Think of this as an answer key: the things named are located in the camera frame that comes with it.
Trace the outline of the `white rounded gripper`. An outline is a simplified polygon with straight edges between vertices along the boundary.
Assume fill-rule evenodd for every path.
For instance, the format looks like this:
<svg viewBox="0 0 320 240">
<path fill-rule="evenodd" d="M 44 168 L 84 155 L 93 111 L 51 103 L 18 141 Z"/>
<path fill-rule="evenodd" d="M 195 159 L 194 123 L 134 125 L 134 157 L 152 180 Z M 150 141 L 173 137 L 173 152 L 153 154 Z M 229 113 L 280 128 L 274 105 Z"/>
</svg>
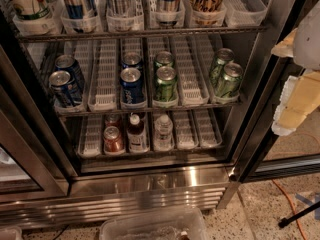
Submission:
<svg viewBox="0 0 320 240">
<path fill-rule="evenodd" d="M 271 49 L 271 54 L 293 58 L 297 65 L 320 70 L 320 1 L 282 41 Z M 308 71 L 299 77 L 289 76 L 280 95 L 272 123 L 278 136 L 294 132 L 320 106 L 320 72 Z"/>
</svg>

